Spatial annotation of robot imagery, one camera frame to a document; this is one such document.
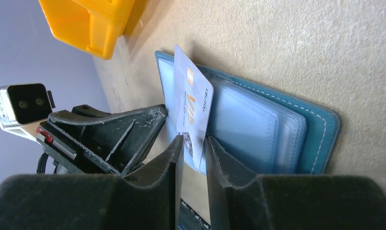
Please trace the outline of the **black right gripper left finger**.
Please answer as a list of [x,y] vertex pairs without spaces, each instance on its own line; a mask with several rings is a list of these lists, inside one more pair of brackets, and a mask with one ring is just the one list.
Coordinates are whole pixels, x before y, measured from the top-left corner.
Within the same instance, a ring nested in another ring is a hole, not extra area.
[[0,230],[176,230],[184,139],[133,173],[27,174],[0,184]]

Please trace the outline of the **blue leather card holder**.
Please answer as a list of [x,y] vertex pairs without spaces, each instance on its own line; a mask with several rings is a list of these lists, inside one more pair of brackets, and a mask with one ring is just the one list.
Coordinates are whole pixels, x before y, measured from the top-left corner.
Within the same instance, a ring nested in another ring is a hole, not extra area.
[[332,110],[203,65],[212,85],[206,134],[257,173],[323,173],[340,128]]

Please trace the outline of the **VIP card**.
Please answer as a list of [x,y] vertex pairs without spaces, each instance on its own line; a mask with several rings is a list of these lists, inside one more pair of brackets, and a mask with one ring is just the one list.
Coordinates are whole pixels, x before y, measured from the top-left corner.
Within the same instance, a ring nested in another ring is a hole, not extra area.
[[202,155],[213,85],[179,45],[175,45],[174,71],[176,130],[184,137],[189,166],[200,171],[204,166]]

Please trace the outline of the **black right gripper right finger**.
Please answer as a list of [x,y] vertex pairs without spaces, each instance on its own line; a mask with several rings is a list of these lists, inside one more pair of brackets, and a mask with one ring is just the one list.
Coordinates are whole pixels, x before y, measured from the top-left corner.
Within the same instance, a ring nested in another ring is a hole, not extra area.
[[386,230],[386,195],[368,177],[258,174],[206,137],[214,230]]

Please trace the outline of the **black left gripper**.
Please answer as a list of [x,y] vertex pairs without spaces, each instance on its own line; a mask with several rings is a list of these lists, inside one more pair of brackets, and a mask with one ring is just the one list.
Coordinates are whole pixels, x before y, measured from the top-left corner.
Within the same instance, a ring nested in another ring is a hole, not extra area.
[[146,159],[167,115],[163,104],[115,114],[83,104],[51,113],[37,139],[68,173],[125,176]]

